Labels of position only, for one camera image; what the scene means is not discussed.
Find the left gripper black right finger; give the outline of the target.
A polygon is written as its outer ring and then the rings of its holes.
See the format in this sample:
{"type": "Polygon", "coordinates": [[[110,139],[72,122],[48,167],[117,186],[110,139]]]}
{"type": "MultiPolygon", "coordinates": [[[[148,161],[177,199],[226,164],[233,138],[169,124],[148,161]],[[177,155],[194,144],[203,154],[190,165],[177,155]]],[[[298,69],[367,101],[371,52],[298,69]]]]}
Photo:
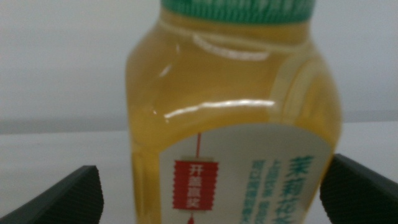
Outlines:
{"type": "Polygon", "coordinates": [[[320,200],[334,224],[397,224],[397,182],[342,154],[331,162],[320,200]]]}

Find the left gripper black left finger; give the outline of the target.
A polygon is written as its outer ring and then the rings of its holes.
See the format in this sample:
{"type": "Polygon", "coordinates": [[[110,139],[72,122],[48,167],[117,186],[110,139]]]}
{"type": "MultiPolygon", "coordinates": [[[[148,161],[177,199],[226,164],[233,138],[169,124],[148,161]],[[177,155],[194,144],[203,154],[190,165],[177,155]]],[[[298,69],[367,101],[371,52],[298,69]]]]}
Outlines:
{"type": "Polygon", "coordinates": [[[98,224],[104,197],[96,166],[82,166],[23,206],[3,224],[98,224]]]}

